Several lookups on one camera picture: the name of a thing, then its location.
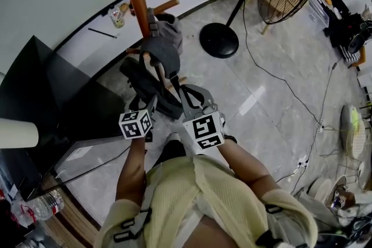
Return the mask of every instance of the gray tile floor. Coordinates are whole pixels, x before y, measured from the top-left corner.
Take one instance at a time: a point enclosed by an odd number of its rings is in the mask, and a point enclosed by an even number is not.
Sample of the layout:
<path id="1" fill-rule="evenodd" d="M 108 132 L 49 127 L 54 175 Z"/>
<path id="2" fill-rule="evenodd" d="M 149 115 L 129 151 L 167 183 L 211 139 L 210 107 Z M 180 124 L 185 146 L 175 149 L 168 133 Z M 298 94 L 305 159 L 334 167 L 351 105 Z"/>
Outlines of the gray tile floor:
<path id="1" fill-rule="evenodd" d="M 184 52 L 181 55 L 179 75 L 187 76 L 189 83 L 204 87 L 212 93 L 219 109 L 226 115 L 230 133 L 267 166 L 275 179 L 279 179 L 294 171 L 300 157 L 309 156 L 316 122 L 285 82 L 255 66 L 245 45 L 242 10 L 231 25 L 239 37 L 238 52 L 229 59 L 220 60 L 202 50 L 198 40 L 201 28 L 213 21 L 224 23 L 236 2 L 219 0 L 182 19 Z M 330 70 L 340 57 L 324 37 L 322 28 L 308 18 L 306 8 L 303 8 L 294 17 L 270 26 L 262 36 L 260 32 L 264 24 L 255 1 L 246 5 L 245 21 L 247 44 L 256 62 L 276 76 L 286 79 L 310 111 L 320 117 Z M 128 89 L 127 79 L 119 72 L 119 66 L 120 63 L 112 67 L 99 82 L 128 101 L 133 90 Z M 322 118 L 327 125 L 339 127 L 341 108 L 346 103 L 359 107 L 364 103 L 364 96 L 357 82 L 356 70 L 347 69 L 341 60 L 333 71 L 324 103 Z M 195 152 L 182 128 L 182 118 L 171 121 L 157 113 L 154 118 L 153 143 L 146 145 L 147 170 L 160 155 L 165 139 L 172 131 L 181 134 L 190 154 Z M 109 145 L 100 145 L 99 148 L 93 148 L 86 158 L 103 163 L 128 145 L 129 142 L 122 139 Z M 310 184 L 321 175 L 336 179 L 344 173 L 353 174 L 352 170 L 345 171 L 339 165 L 346 162 L 342 152 L 327 158 L 319 157 L 334 149 L 341 150 L 338 132 L 324 131 L 318 134 L 310 166 L 296 189 Z M 224 162 L 216 148 L 210 148 L 204 153 Z M 126 154 L 69 185 L 73 195 L 100 224 L 114 201 L 117 178 Z M 78 160 L 74 162 L 83 171 L 81 163 Z M 348 166 L 356 164 L 349 159 Z M 300 174 L 298 172 L 294 177 L 283 179 L 280 185 L 292 191 Z"/>

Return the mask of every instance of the person's left arm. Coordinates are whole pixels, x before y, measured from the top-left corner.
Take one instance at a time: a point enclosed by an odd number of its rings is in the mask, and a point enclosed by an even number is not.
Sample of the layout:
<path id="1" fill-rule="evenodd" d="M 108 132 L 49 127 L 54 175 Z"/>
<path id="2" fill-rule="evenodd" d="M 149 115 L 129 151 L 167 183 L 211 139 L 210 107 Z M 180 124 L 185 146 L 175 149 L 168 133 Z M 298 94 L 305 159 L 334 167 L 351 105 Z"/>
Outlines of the person's left arm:
<path id="1" fill-rule="evenodd" d="M 128 157 L 117 181 L 115 200 L 127 199 L 142 204 L 146 189 L 145 138 L 133 139 Z"/>

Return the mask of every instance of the white shoe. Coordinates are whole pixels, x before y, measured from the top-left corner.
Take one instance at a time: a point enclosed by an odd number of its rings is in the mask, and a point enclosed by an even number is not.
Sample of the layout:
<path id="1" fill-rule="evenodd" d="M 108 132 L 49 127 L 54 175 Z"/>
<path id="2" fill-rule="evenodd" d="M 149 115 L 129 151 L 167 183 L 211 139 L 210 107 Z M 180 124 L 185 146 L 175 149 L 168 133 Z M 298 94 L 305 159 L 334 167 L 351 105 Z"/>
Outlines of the white shoe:
<path id="1" fill-rule="evenodd" d="M 167 140 L 165 141 L 165 144 L 169 143 L 170 141 L 179 141 L 181 142 L 180 135 L 176 132 L 172 132 L 168 135 Z"/>

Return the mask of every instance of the person's right arm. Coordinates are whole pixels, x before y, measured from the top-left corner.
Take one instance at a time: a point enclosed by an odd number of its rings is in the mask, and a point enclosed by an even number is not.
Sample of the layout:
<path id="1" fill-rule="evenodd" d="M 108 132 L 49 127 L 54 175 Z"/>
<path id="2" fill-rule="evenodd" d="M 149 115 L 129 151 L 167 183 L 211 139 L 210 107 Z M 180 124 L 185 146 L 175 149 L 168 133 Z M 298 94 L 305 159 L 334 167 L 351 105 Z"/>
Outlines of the person's right arm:
<path id="1" fill-rule="evenodd" d="M 237 177 L 246 183 L 259 199 L 268 191 L 280 188 L 267 168 L 234 141 L 226 139 L 218 149 Z"/>

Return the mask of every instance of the power strip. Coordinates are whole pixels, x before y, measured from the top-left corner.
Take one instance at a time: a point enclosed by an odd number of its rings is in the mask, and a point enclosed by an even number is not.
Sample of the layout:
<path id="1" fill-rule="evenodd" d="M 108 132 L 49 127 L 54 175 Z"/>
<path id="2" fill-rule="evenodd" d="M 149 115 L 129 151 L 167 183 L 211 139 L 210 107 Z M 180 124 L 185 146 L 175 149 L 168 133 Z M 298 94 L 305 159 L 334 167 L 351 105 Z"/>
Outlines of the power strip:
<path id="1" fill-rule="evenodd" d="M 326 122 L 324 121 L 324 119 L 320 119 L 320 121 L 319 121 L 319 123 L 318 123 L 318 133 L 323 132 L 324 123 L 326 123 Z"/>

